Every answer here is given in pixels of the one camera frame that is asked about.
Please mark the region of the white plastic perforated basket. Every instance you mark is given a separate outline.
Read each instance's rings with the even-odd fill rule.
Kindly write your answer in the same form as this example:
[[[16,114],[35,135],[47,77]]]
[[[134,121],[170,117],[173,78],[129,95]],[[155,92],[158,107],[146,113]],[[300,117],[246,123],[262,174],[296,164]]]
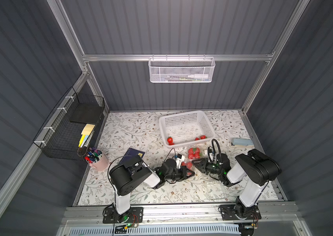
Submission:
[[[183,148],[208,142],[216,137],[214,128],[203,111],[190,111],[159,118],[161,138],[168,148]],[[195,138],[205,135],[206,139],[195,141]],[[172,137],[174,145],[167,143]]]

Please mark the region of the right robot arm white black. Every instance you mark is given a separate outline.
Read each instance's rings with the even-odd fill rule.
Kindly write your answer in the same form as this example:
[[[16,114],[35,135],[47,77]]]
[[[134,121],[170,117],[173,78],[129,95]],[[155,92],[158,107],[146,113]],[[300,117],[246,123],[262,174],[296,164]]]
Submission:
[[[203,174],[217,175],[217,180],[226,187],[235,186],[248,177],[247,184],[236,198],[232,211],[240,220],[257,220],[257,202],[269,182],[282,173],[280,165],[257,149],[237,155],[234,166],[230,165],[228,156],[220,151],[216,154],[214,150],[209,150],[208,154],[207,158],[193,160],[193,166]]]

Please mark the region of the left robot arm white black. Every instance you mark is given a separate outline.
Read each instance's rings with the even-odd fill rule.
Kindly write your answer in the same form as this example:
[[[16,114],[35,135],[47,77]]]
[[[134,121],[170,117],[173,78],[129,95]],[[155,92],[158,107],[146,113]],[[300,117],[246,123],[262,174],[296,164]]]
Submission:
[[[172,158],[165,160],[160,167],[151,169],[140,156],[127,156],[124,162],[108,171],[108,179],[115,193],[115,211],[118,215],[129,212],[131,192],[142,183],[158,189],[165,183],[177,183],[194,176],[194,171],[187,166],[178,167],[177,161]]]

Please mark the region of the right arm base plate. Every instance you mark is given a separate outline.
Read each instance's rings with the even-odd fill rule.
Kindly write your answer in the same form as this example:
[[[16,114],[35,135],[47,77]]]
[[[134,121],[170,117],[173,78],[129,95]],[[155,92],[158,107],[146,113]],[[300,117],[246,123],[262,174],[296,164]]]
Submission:
[[[219,205],[218,211],[222,220],[254,220],[262,219],[258,206],[244,207],[241,204]]]

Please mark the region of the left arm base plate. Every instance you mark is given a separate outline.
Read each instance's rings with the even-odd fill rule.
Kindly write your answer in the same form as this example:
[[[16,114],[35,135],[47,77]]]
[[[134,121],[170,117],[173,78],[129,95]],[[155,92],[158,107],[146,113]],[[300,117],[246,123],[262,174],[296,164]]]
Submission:
[[[130,207],[125,213],[118,213],[113,206],[103,210],[103,224],[141,223],[144,215],[143,207]]]

